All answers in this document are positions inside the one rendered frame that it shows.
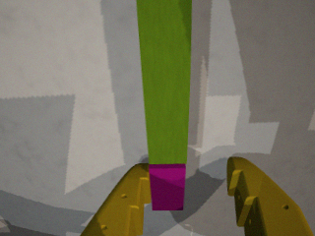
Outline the lime green rectangular block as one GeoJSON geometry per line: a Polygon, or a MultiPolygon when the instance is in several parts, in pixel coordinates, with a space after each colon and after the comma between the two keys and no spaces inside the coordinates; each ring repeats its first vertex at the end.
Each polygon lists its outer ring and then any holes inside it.
{"type": "Polygon", "coordinates": [[[192,0],[136,0],[149,164],[187,163],[192,0]]]}

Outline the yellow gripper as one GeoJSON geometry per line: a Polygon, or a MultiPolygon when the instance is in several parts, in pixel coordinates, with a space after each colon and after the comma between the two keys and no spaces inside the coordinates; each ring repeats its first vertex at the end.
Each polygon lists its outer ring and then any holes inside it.
{"type": "MultiPolygon", "coordinates": [[[[227,194],[245,236],[314,236],[301,208],[267,174],[243,157],[230,157],[227,194]]],[[[143,235],[144,204],[151,202],[148,163],[131,167],[80,236],[143,235]]]]}

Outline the magenta rectangular block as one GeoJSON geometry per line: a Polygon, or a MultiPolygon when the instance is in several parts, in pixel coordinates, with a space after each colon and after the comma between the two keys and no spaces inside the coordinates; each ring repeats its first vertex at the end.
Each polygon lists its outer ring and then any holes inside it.
{"type": "Polygon", "coordinates": [[[186,165],[149,164],[153,210],[183,210],[186,165]]]}

